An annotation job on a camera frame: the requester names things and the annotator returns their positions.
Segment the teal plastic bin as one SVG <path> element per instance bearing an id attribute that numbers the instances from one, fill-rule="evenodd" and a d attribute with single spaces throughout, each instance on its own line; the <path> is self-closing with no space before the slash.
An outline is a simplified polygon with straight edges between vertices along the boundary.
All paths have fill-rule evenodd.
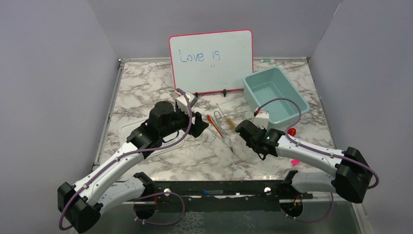
<path id="1" fill-rule="evenodd" d="M 310 110 L 308 102 L 279 67 L 254 72 L 245 77 L 243 83 L 244 98 L 251 110 L 274 98 L 294 101 L 302 114 Z M 263 110 L 269 113 L 268 127 L 278 130 L 285 130 L 299 116 L 296 106 L 285 100 L 274 101 L 263 107 Z"/>

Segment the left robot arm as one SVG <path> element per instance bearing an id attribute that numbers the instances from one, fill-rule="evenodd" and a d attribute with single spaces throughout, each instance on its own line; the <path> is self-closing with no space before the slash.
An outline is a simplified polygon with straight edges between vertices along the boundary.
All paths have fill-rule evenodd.
<path id="1" fill-rule="evenodd" d="M 149 118 L 127 137 L 120 149 L 92 173 L 71 185 L 63 183 L 57 190 L 58 210 L 61 212 L 59 228 L 67 230 L 62 222 L 66 219 L 78 233 L 93 227 L 101 215 L 130 199 L 147 200 L 153 194 L 150 179 L 133 177 L 118 185 L 114 183 L 134 165 L 146 159 L 152 152 L 176 145 L 163 146 L 164 138 L 184 131 L 179 139 L 187 135 L 198 137 L 208 123 L 199 112 L 188 110 L 185 102 L 168 101 L 155 104 Z"/>

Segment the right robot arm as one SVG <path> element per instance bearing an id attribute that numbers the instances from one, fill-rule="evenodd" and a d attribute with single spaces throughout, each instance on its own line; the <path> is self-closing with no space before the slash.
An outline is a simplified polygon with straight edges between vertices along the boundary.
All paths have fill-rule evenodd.
<path id="1" fill-rule="evenodd" d="M 294 198 L 300 192 L 330 192 L 352 203 L 362 203 L 367 190 L 372 188 L 374 173 L 356 148 L 323 148 L 277 129 L 260 129 L 249 120 L 242 121 L 235 131 L 262 160 L 267 155 L 297 159 L 322 171 L 297 173 L 293 180 L 284 182 L 281 192 L 286 198 Z"/>

